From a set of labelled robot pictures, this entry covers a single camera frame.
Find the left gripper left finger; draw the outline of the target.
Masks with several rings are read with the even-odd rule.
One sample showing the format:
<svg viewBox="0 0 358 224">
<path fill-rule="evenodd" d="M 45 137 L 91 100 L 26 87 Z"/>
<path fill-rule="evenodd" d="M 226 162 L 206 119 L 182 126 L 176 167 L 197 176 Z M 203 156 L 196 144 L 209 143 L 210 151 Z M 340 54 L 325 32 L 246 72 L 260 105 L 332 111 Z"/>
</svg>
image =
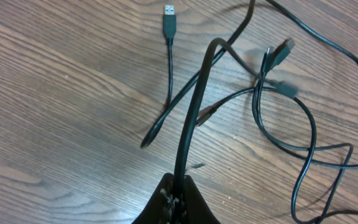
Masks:
<svg viewBox="0 0 358 224">
<path fill-rule="evenodd" d="M 173 213 L 173 174 L 166 173 L 158 183 L 143 211 L 132 224 L 166 224 Z"/>
</svg>

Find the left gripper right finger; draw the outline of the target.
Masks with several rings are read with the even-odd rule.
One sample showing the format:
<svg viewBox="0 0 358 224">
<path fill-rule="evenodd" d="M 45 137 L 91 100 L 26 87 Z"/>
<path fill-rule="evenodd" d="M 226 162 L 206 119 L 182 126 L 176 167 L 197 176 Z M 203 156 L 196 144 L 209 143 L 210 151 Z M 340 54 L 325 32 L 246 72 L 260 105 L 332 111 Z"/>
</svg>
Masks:
<svg viewBox="0 0 358 224">
<path fill-rule="evenodd" d="M 208 207 L 194 180 L 185 175 L 180 195 L 178 222 L 183 224 L 220 224 Z"/>
</svg>

